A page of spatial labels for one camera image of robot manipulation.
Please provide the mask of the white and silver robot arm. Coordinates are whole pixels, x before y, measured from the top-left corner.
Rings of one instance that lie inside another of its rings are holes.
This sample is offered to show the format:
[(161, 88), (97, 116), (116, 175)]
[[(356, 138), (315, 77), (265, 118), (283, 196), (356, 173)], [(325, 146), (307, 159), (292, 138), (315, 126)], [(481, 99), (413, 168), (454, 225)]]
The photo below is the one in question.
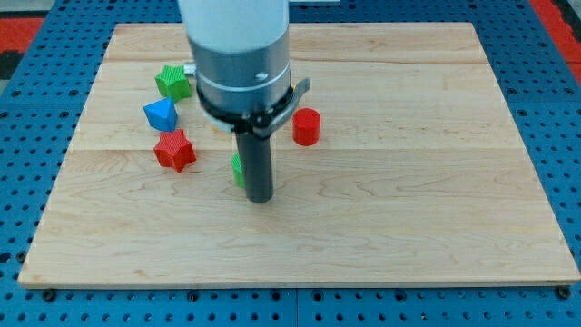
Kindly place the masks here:
[(179, 0), (178, 6), (204, 101), (255, 114), (288, 92), (288, 0)]

